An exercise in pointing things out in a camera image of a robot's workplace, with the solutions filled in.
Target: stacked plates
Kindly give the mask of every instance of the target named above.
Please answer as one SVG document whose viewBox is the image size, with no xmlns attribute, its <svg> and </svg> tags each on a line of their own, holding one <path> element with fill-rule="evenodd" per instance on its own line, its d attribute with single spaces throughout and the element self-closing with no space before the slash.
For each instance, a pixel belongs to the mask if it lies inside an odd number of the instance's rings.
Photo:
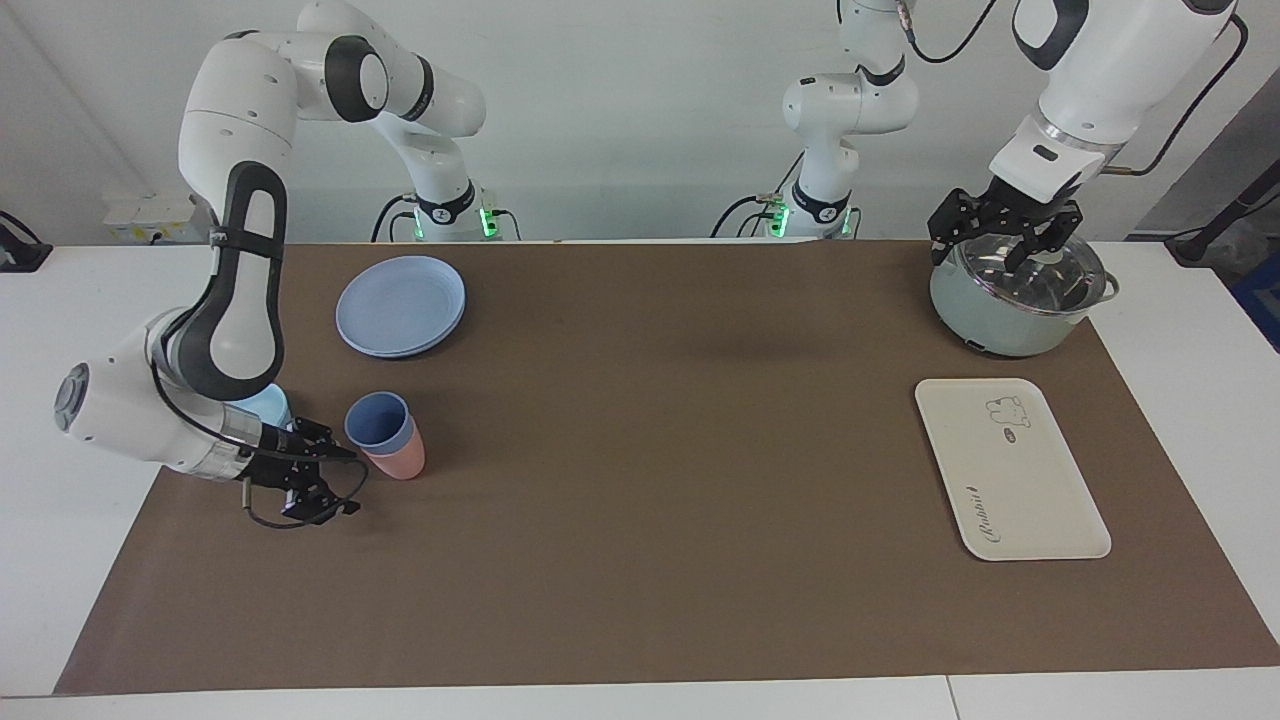
<svg viewBox="0 0 1280 720">
<path fill-rule="evenodd" d="M 435 258 L 406 255 L 369 268 L 338 299 L 338 334 L 374 357 L 408 357 L 443 341 L 466 306 L 462 275 Z"/>
</svg>

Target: wall socket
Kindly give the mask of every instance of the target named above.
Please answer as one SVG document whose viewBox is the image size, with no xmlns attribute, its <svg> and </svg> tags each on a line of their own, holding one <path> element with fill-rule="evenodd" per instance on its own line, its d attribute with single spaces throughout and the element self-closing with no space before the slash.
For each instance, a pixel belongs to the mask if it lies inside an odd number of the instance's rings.
<svg viewBox="0 0 1280 720">
<path fill-rule="evenodd" d="M 142 197 L 111 204 L 102 224 L 123 245 L 204 245 L 211 222 L 191 197 Z"/>
</svg>

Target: cartoon bear print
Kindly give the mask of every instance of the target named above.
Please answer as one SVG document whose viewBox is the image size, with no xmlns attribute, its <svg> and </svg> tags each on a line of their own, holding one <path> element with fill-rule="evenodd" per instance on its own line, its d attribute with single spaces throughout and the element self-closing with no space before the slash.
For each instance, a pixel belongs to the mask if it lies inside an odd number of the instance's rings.
<svg viewBox="0 0 1280 720">
<path fill-rule="evenodd" d="M 992 400 L 987 404 L 987 411 L 991 413 L 992 420 L 1002 425 L 1032 427 L 1030 418 L 1027 416 L 1027 409 L 1023 407 L 1023 401 L 1018 397 Z"/>
</svg>

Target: pot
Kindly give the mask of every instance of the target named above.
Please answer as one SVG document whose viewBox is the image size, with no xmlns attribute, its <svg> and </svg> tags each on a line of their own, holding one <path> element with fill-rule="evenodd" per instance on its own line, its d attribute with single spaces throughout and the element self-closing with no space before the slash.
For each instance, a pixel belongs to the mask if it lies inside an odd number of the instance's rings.
<svg viewBox="0 0 1280 720">
<path fill-rule="evenodd" d="M 966 240 L 951 249 L 929 278 L 938 316 L 975 350 L 1010 357 L 1047 352 L 1089 309 L 1120 292 L 1097 254 L 1075 238 L 1005 272 L 1005 258 L 1020 241 L 996 234 Z"/>
</svg>

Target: pot lid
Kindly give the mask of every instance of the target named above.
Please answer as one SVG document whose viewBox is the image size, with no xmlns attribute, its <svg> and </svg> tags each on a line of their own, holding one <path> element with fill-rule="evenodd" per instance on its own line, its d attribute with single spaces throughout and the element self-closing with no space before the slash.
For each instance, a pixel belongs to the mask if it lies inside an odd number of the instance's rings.
<svg viewBox="0 0 1280 720">
<path fill-rule="evenodd" d="M 1056 252 L 1029 256 L 1018 270 L 1005 258 L 1020 237 L 984 234 L 955 247 L 959 265 L 988 293 L 1043 315 L 1079 313 L 1106 292 L 1102 260 L 1084 241 L 1069 238 Z"/>
</svg>

